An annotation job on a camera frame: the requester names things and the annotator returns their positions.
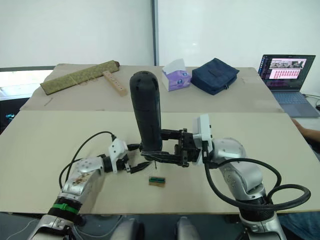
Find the black cylindrical object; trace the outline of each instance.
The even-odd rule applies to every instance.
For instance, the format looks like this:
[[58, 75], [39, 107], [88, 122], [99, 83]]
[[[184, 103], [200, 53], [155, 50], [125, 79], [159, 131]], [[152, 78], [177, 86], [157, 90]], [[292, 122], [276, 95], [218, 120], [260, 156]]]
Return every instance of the black cylindrical object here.
[[48, 215], [75, 222], [82, 204], [76, 200], [58, 197], [50, 208]]
[[[268, 202], [266, 200], [266, 197], [259, 197], [253, 200], [242, 200], [240, 202], [246, 203], [246, 204], [255, 204], [255, 205], [267, 205]], [[251, 221], [251, 222], [261, 222], [265, 221], [267, 219], [270, 219], [274, 216], [275, 212], [273, 211], [250, 211], [245, 209], [239, 209], [241, 216], [243, 219]]]
[[160, 94], [157, 77], [149, 71], [136, 72], [130, 78], [130, 92], [142, 150], [161, 151]]

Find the wire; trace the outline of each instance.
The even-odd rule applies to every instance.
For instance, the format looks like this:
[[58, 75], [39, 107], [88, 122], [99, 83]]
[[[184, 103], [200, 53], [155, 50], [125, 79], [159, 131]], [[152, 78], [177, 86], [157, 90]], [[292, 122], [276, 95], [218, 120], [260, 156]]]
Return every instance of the wire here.
[[228, 159], [228, 160], [218, 164], [218, 168], [222, 167], [225, 164], [233, 163], [233, 162], [248, 162], [248, 163], [253, 163], [253, 164], [258, 164], [258, 165], [264, 166], [265, 168], [269, 169], [270, 171], [272, 171], [276, 175], [276, 183], [273, 188], [276, 188], [276, 187], [280, 186], [280, 184], [281, 184], [282, 177], [281, 177], [280, 172], [278, 172], [277, 169], [275, 169], [273, 166], [271, 166], [263, 161], [259, 161], [259, 160], [255, 160], [255, 159], [251, 159], [251, 158], [232, 158], [232, 159]]
[[76, 236], [74, 235], [74, 232], [71, 229], [68, 230], [68, 239], [69, 240], [77, 240]]
[[79, 236], [80, 240], [84, 240], [83, 237], [78, 233], [75, 226], [73, 226], [73, 231]]
[[100, 235], [100, 236], [90, 235], [90, 234], [88, 234], [88, 233], [82, 232], [82, 231], [80, 231], [79, 229], [77, 229], [76, 226], [74, 226], [74, 228], [75, 228], [75, 230], [77, 231], [76, 233], [77, 233], [79, 236], [81, 236], [81, 235], [79, 234], [79, 233], [81, 233], [81, 234], [83, 234], [83, 235], [85, 235], [85, 236], [88, 236], [88, 237], [91, 237], [91, 238], [103, 238], [103, 237], [108, 236], [110, 233], [112, 233], [112, 232], [116, 229], [116, 227], [118, 226], [118, 224], [120, 223], [120, 221], [122, 220], [122, 218], [123, 218], [123, 215], [121, 215], [121, 216], [119, 217], [119, 219], [117, 220], [117, 222], [115, 223], [115, 225], [113, 226], [113, 228], [112, 228], [109, 232], [107, 232], [106, 234]]
[[320, 98], [320, 96], [319, 97], [316, 97], [316, 96], [305, 96], [306, 98], [312, 98], [312, 99], [319, 99]]
[[100, 134], [110, 134], [112, 140], [114, 140], [114, 139], [116, 138], [116, 136], [115, 136], [112, 132], [110, 132], [110, 131], [101, 131], [101, 132], [98, 132], [98, 133], [92, 135], [92, 136], [89, 137], [87, 140], [85, 140], [84, 143], [82, 143], [81, 146], [78, 148], [78, 150], [75, 152], [75, 154], [74, 154], [74, 156], [73, 156], [73, 158], [72, 158], [72, 160], [71, 160], [71, 162], [70, 162], [70, 165], [68, 166], [68, 171], [66, 172], [66, 176], [65, 176], [65, 181], [64, 181], [64, 182], [66, 182], [66, 181], [68, 180], [69, 174], [70, 174], [70, 171], [71, 171], [71, 167], [72, 167], [72, 165], [74, 164], [75, 159], [76, 159], [78, 153], [80, 152], [80, 150], [83, 148], [83, 146], [84, 146], [87, 142], [89, 142], [89, 141], [90, 141], [91, 139], [93, 139], [95, 136], [98, 136], [98, 135], [100, 135]]
[[304, 96], [307, 96], [307, 97], [317, 97], [317, 98], [320, 98], [320, 96], [317, 96], [317, 95], [312, 95], [312, 94], [303, 94]]
[[[73, 163], [76, 163], [78, 161], [80, 161], [82, 158], [79, 158], [77, 160], [74, 160]], [[60, 189], [62, 189], [62, 175], [64, 174], [64, 172], [66, 171], [66, 169], [71, 165], [71, 163], [69, 163], [67, 166], [64, 167], [64, 169], [60, 172], [60, 175], [59, 175], [59, 186], [60, 186]]]
[[29, 227], [29, 225], [30, 225], [32, 222], [35, 222], [35, 221], [38, 221], [38, 219], [33, 219], [33, 220], [31, 220], [30, 222], [28, 222], [28, 224], [27, 224], [22, 230], [17, 231], [16, 233], [8, 236], [6, 240], [9, 240], [11, 237], [13, 237], [13, 236], [15, 236], [15, 235], [17, 235], [17, 234], [19, 234], [19, 233], [22, 233], [24, 230], [27, 229], [27, 227]]
[[[274, 172], [275, 168], [271, 167], [270, 165], [264, 163], [264, 162], [260, 162], [258, 160], [255, 159], [250, 159], [250, 158], [233, 158], [233, 159], [229, 159], [221, 164], [219, 164], [219, 167], [223, 166], [224, 164], [227, 163], [231, 163], [231, 162], [249, 162], [249, 163], [257, 163], [259, 165], [262, 165], [266, 168], [268, 168], [269, 170], [271, 170], [272, 172]], [[281, 182], [281, 180], [279, 180], [278, 175], [277, 175], [277, 183], [275, 184], [275, 187], [270, 191], [270, 193], [268, 194], [269, 198], [272, 197], [272, 195], [281, 190], [281, 189], [299, 189], [302, 190], [304, 193], [302, 196], [285, 202], [285, 203], [279, 203], [279, 204], [267, 204], [267, 205], [255, 205], [255, 204], [249, 204], [249, 203], [244, 203], [244, 202], [240, 202], [237, 200], [233, 200], [225, 195], [223, 195], [215, 186], [212, 178], [211, 178], [211, 174], [210, 174], [210, 168], [209, 168], [209, 163], [205, 163], [204, 164], [204, 169], [205, 169], [205, 175], [206, 178], [209, 182], [209, 185], [211, 187], [211, 189], [213, 190], [213, 192], [223, 201], [227, 202], [228, 204], [231, 204], [237, 208], [240, 209], [245, 209], [245, 210], [249, 210], [249, 211], [267, 211], [267, 212], [274, 212], [274, 211], [280, 211], [280, 210], [285, 210], [285, 209], [290, 209], [290, 208], [294, 208], [297, 207], [303, 203], [305, 203], [306, 201], [309, 200], [309, 198], [311, 197], [311, 192], [309, 189], [307, 189], [304, 186], [300, 186], [297, 184], [287, 184], [287, 185], [278, 185], [279, 182]]]

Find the beige table surface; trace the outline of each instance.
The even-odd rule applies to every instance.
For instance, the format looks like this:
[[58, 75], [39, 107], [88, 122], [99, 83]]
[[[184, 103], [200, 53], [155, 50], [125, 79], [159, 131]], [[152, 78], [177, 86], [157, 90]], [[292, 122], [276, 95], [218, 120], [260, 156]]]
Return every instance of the beige table surface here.
[[[162, 127], [192, 129], [199, 113], [162, 113]], [[300, 184], [311, 190], [305, 204], [288, 211], [320, 209], [320, 162], [285, 113], [210, 113], [214, 138], [233, 137], [247, 156], [274, 166], [283, 184]], [[139, 143], [140, 135], [132, 112], [108, 111], [20, 111], [0, 135], [0, 211], [46, 213], [58, 193], [58, 176], [78, 147], [89, 136], [112, 131], [128, 144]], [[99, 135], [79, 157], [107, 152], [109, 135]], [[164, 142], [171, 151], [174, 141]], [[136, 163], [144, 161], [137, 152]], [[267, 191], [275, 176], [262, 169]], [[231, 197], [218, 170], [212, 170], [217, 187]], [[149, 186], [149, 176], [166, 177], [164, 188]], [[297, 190], [276, 193], [274, 202], [292, 200]], [[236, 213], [238, 209], [220, 200], [210, 189], [203, 166], [182, 168], [158, 163], [135, 174], [108, 173], [93, 214], [133, 213]]]
[[[51, 80], [91, 65], [58, 64], [45, 79]], [[191, 74], [195, 67], [188, 67]], [[129, 80], [138, 71], [150, 71], [159, 82], [161, 111], [169, 113], [278, 113], [283, 112], [272, 93], [253, 67], [239, 67], [237, 80], [229, 89], [210, 95], [191, 84], [187, 88], [168, 92], [161, 78], [160, 66], [120, 66], [114, 76], [129, 90]], [[40, 87], [21, 110], [78, 110], [132, 112], [130, 93], [124, 97], [111, 87], [104, 77], [46, 95]]]

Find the wooden block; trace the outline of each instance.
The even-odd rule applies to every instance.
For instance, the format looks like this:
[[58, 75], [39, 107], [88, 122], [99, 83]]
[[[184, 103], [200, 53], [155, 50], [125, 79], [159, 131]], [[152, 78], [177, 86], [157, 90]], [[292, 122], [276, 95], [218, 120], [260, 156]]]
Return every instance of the wooden block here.
[[128, 94], [128, 90], [111, 74], [110, 71], [104, 71], [103, 76], [107, 79], [112, 87], [119, 93], [120, 96], [125, 96]]

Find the tissue box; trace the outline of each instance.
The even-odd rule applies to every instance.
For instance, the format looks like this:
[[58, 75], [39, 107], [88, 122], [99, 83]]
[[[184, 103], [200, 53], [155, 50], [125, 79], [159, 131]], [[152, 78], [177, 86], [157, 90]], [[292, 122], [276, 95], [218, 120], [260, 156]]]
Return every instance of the tissue box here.
[[162, 68], [162, 82], [168, 91], [190, 86], [191, 76], [186, 71], [185, 61], [177, 59]]

